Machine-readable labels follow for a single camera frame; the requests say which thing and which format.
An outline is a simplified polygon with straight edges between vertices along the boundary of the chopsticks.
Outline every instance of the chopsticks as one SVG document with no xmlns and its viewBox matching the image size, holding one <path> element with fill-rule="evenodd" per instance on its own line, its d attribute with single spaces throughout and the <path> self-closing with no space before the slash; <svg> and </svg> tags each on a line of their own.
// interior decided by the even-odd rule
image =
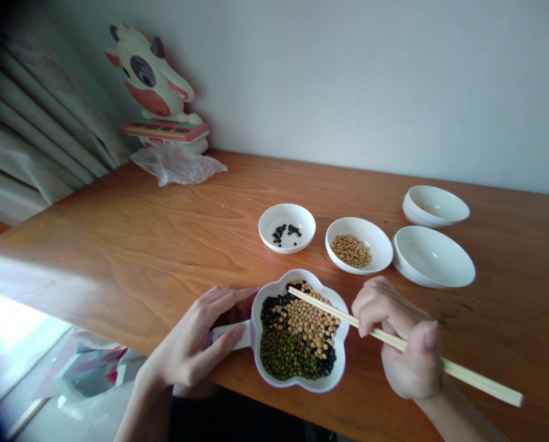
<svg viewBox="0 0 549 442">
<path fill-rule="evenodd" d="M 336 307 L 330 306 L 306 295 L 305 293 L 297 290 L 295 287 L 289 287 L 289 293 L 295 295 L 297 298 L 317 307 L 340 320 L 345 320 L 347 323 L 353 327 L 359 326 L 359 320 L 352 316 L 351 314 L 344 313 L 343 311 L 338 310 Z M 399 351 L 404 351 L 408 342 L 399 338 L 398 336 L 390 335 L 386 331 L 380 330 L 379 328 L 374 328 L 371 332 L 371 336 L 374 336 L 377 339 L 380 339 L 384 343 L 389 344 L 392 347 L 395 347 Z M 450 374 L 452 377 L 457 378 L 467 384 L 480 389 L 481 391 L 486 392 L 487 394 L 492 395 L 504 402 L 520 407 L 522 405 L 523 396 L 521 393 L 512 390 L 502 384 L 499 384 L 496 381 L 492 381 L 485 376 L 480 375 L 468 368 L 465 368 L 457 363 L 451 362 L 448 359 L 442 358 L 443 366 L 442 370 L 446 374 Z"/>
</svg>

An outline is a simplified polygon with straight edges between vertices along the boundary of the fingernail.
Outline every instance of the fingernail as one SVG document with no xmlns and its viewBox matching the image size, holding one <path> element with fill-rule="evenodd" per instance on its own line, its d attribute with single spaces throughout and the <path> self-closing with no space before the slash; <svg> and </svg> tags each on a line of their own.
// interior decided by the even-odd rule
<svg viewBox="0 0 549 442">
<path fill-rule="evenodd" d="M 368 335 L 367 331 L 359 324 L 359 336 L 361 338 L 364 338 L 367 335 Z"/>
<path fill-rule="evenodd" d="M 242 336 L 244 336 L 245 332 L 246 332 L 246 325 L 245 324 L 238 324 L 233 329 L 233 338 L 236 341 L 239 341 L 242 338 Z"/>
<path fill-rule="evenodd" d="M 438 321 L 432 321 L 426 326 L 424 331 L 424 345 L 428 350 L 434 350 L 436 341 L 438 340 Z"/>
</svg>

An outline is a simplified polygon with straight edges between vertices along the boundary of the bowl handle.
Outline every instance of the bowl handle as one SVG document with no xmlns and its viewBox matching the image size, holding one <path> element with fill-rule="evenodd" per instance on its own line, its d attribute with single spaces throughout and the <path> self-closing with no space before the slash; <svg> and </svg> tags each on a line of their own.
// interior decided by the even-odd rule
<svg viewBox="0 0 549 442">
<path fill-rule="evenodd" d="M 238 341 L 238 343 L 233 349 L 238 350 L 246 347 L 252 347 L 252 349 L 254 349 L 254 344 L 256 343 L 256 335 L 258 333 L 256 330 L 256 326 L 249 319 L 242 322 L 237 322 L 235 324 L 223 325 L 221 327 L 214 328 L 209 332 L 208 344 L 211 345 L 212 343 L 217 341 L 221 335 L 223 335 L 229 329 L 231 329 L 232 327 L 235 327 L 238 324 L 245 324 L 246 331 L 244 332 L 244 336 L 242 336 L 242 338 Z"/>
</svg>

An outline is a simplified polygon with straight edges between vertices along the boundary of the small white bowl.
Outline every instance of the small white bowl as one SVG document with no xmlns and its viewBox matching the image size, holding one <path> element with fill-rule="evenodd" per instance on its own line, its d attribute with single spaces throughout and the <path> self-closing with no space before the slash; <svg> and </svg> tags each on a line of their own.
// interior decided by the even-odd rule
<svg viewBox="0 0 549 442">
<path fill-rule="evenodd" d="M 403 213 L 424 227 L 441 228 L 469 218 L 469 207 L 458 196 L 433 186 L 415 186 L 403 199 Z"/>
<path fill-rule="evenodd" d="M 427 227 L 407 226 L 393 237 L 393 264 L 407 279 L 424 287 L 455 289 L 475 279 L 467 252 L 447 235 Z"/>
<path fill-rule="evenodd" d="M 346 321 L 342 321 L 336 330 L 336 336 L 334 337 L 336 361 L 334 362 L 334 368 L 332 368 L 332 372 L 329 376 L 316 379 L 315 381 L 301 376 L 294 376 L 285 381 L 280 381 L 266 371 L 262 364 L 262 359 L 260 358 L 260 343 L 262 340 L 262 321 L 260 320 L 260 313 L 262 312 L 262 304 L 268 297 L 282 295 L 287 283 L 297 279 L 303 279 L 304 281 L 309 282 L 313 289 L 323 298 L 330 300 L 334 307 L 344 313 L 348 313 L 348 308 L 342 297 L 334 292 L 334 290 L 323 286 L 312 272 L 303 269 L 288 271 L 278 281 L 271 282 L 262 287 L 252 303 L 251 347 L 254 351 L 254 362 L 256 363 L 256 367 L 262 378 L 273 387 L 286 388 L 293 385 L 299 385 L 312 393 L 326 393 L 337 386 L 344 375 L 344 368 L 346 366 L 344 341 L 346 340 L 348 330 L 350 329 L 350 324 Z"/>
<path fill-rule="evenodd" d="M 279 247 L 279 244 L 274 243 L 275 237 L 273 233 L 276 232 L 277 227 L 283 224 L 287 225 L 287 229 L 281 236 L 281 247 Z M 290 224 L 299 227 L 301 236 L 297 236 L 296 233 L 288 235 Z M 278 204 L 269 207 L 262 214 L 258 221 L 258 232 L 260 233 L 262 242 L 269 249 L 280 254 L 290 255 L 303 250 L 310 244 L 313 236 L 316 234 L 316 220 L 309 210 L 301 206 L 297 206 L 296 204 Z"/>
<path fill-rule="evenodd" d="M 353 235 L 370 248 L 371 262 L 361 269 L 342 262 L 332 250 L 338 235 Z M 373 274 L 385 269 L 393 259 L 393 247 L 388 236 L 375 224 L 360 218 L 340 218 L 328 227 L 325 233 L 325 249 L 334 264 L 353 274 Z"/>
</svg>

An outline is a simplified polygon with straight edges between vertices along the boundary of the cartoon cow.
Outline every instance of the cartoon cow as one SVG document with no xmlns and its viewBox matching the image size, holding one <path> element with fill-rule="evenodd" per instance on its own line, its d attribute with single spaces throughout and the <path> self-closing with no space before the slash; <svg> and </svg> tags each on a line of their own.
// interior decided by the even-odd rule
<svg viewBox="0 0 549 442">
<path fill-rule="evenodd" d="M 111 35 L 117 42 L 114 48 L 105 50 L 113 66 L 122 68 L 125 73 L 125 85 L 133 97 L 144 109 L 144 118 L 158 118 L 181 123 L 199 125 L 203 121 L 197 114 L 185 114 L 184 102 L 195 99 L 190 84 L 170 67 L 164 58 L 164 45 L 158 36 L 150 41 L 136 29 L 122 23 L 111 25 Z M 139 138 L 150 147 L 149 138 Z M 207 150 L 207 140 L 203 137 L 192 143 L 165 141 L 185 147 L 194 153 Z"/>
</svg>

